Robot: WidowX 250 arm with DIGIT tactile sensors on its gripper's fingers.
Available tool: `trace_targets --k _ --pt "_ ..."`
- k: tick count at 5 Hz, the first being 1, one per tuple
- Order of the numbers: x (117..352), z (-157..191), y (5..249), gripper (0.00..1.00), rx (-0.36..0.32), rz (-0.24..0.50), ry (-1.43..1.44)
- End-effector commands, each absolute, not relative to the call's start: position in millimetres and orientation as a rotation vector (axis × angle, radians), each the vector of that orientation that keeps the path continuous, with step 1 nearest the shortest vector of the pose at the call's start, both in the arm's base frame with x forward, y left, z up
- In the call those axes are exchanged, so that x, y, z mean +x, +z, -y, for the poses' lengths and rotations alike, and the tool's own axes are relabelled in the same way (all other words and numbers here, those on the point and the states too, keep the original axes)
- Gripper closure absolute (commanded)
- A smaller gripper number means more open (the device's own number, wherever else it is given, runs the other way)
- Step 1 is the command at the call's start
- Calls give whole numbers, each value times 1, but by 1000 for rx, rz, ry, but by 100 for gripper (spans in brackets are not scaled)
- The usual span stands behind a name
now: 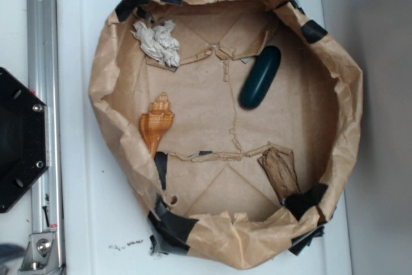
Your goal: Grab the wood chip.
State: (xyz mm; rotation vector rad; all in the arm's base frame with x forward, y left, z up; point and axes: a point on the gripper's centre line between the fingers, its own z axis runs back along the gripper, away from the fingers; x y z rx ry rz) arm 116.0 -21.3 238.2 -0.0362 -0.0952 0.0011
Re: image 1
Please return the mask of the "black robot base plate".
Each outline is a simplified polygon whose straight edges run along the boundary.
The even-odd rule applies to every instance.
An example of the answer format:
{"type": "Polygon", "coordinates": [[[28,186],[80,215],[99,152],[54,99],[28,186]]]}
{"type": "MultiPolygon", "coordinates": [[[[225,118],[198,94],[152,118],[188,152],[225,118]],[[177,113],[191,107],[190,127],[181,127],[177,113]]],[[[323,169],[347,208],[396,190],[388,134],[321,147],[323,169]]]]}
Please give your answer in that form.
{"type": "Polygon", "coordinates": [[[48,168],[46,105],[1,68],[1,213],[7,213],[48,168]]]}

